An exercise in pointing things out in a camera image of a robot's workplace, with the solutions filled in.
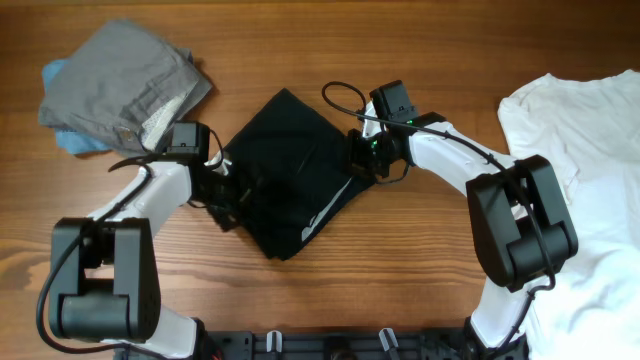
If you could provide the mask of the black shorts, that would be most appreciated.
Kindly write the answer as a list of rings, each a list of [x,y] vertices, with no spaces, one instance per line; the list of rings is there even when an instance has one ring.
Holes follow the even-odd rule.
[[[373,182],[348,173],[346,136],[288,89],[225,146],[234,197],[208,207],[223,230],[244,228],[268,258],[299,253]]]

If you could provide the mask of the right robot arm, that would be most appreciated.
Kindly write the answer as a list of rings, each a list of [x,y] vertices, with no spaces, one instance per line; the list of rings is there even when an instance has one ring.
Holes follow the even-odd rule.
[[[524,359],[522,328],[536,299],[578,251],[578,237],[551,163],[518,160],[462,135],[445,117],[419,114],[402,81],[359,96],[348,134],[347,164],[361,177],[389,182],[391,165],[437,175],[467,200],[474,250],[486,275],[478,306],[455,331],[430,331],[431,359]]]

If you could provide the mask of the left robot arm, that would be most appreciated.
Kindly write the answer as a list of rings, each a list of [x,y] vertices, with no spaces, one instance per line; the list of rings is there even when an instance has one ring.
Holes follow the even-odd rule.
[[[138,174],[108,205],[56,223],[50,272],[36,305],[36,328],[45,344],[74,355],[223,358],[199,319],[162,304],[153,243],[182,205],[230,204],[225,157],[209,155],[209,142],[217,137],[202,123],[175,125],[163,152],[112,165],[135,166]]]

